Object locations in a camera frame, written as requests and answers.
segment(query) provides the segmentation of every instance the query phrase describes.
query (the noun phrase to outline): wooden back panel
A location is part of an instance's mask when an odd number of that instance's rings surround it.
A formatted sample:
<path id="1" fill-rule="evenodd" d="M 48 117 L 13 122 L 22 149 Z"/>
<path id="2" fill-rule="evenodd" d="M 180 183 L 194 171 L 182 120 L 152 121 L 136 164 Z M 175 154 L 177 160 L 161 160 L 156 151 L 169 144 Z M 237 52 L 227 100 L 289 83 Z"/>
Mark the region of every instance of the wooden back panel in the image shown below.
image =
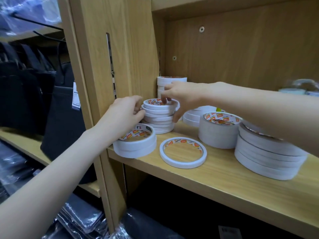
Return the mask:
<path id="1" fill-rule="evenodd" d="M 165 45 L 165 75 L 191 82 L 278 90 L 287 80 L 319 80 L 319 0 L 167 22 Z"/>

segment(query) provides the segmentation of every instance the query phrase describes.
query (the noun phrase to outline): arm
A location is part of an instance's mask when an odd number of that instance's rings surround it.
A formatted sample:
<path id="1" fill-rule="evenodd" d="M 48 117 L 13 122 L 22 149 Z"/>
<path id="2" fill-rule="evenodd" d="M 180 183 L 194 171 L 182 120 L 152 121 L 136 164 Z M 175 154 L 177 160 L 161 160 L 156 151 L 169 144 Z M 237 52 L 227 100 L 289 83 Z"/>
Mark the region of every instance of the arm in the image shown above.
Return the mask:
<path id="1" fill-rule="evenodd" d="M 181 108 L 174 122 L 188 110 L 211 105 L 263 128 L 319 157 L 319 98 L 258 90 L 217 82 L 175 82 L 165 86 L 162 100 L 173 98 Z"/>
<path id="2" fill-rule="evenodd" d="M 143 117 L 140 96 L 114 101 L 105 115 L 41 173 L 0 205 L 1 238 L 41 238 L 93 160 Z"/>

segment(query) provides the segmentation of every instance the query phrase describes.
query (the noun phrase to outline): hand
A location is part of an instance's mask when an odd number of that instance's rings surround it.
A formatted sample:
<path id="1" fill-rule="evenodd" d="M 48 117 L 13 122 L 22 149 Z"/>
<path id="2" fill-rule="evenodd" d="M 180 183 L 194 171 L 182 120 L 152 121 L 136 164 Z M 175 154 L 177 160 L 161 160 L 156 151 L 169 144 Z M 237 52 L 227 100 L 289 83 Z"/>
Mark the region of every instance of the hand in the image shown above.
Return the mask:
<path id="1" fill-rule="evenodd" d="M 179 101 L 181 107 L 173 117 L 173 122 L 177 122 L 185 112 L 199 106 L 211 105 L 208 100 L 210 93 L 223 84 L 223 82 L 205 84 L 173 81 L 171 84 L 165 85 L 161 99 L 163 103 L 171 99 Z"/>
<path id="2" fill-rule="evenodd" d="M 141 96 L 117 98 L 94 126 L 95 131 L 101 133 L 101 139 L 113 143 L 138 124 L 145 115 L 145 111 L 140 110 L 141 100 Z"/>

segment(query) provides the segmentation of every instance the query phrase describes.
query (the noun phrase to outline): price tag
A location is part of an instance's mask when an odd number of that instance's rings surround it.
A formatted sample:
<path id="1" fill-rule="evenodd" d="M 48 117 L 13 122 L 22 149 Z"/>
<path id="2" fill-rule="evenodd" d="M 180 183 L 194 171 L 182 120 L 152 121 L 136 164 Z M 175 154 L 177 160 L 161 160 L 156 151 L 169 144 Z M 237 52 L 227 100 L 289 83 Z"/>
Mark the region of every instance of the price tag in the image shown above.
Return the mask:
<path id="1" fill-rule="evenodd" d="M 218 226 L 218 230 L 220 239 L 242 239 L 238 228 Z"/>
<path id="2" fill-rule="evenodd" d="M 72 109 L 80 110 L 81 109 L 81 103 L 77 91 L 77 85 L 75 82 L 73 82 L 73 99 L 72 99 Z"/>

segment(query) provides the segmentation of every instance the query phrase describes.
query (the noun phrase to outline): right hand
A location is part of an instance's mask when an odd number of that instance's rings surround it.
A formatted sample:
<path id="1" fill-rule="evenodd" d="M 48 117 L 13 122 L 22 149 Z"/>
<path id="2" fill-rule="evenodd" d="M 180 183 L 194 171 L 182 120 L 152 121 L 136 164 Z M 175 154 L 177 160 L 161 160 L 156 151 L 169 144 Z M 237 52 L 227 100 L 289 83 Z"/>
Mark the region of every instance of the right hand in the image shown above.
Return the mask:
<path id="1" fill-rule="evenodd" d="M 180 108 L 173 116 L 173 122 L 177 122 L 181 116 L 199 106 L 211 105 L 208 103 L 209 93 L 212 92 L 212 86 L 218 83 L 205 84 L 205 83 L 192 83 L 192 82 L 179 82 L 173 81 L 171 84 L 165 85 L 165 91 L 161 94 L 163 103 L 167 100 L 175 99 L 180 103 Z"/>

